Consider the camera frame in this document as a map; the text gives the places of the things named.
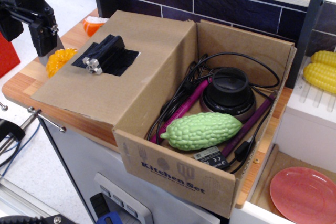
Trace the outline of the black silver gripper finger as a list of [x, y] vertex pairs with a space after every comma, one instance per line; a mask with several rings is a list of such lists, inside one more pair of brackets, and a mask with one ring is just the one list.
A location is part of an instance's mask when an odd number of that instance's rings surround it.
[[64, 49], [58, 35], [58, 25], [54, 14], [38, 15], [28, 25], [33, 45], [37, 51], [40, 63], [46, 66], [49, 57], [57, 50]]

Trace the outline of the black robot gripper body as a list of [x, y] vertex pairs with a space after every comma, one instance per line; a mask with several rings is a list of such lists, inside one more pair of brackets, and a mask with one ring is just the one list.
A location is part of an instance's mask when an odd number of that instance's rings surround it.
[[45, 0], [1, 0], [1, 34], [12, 41], [23, 32], [22, 23], [30, 24], [38, 15], [54, 14]]

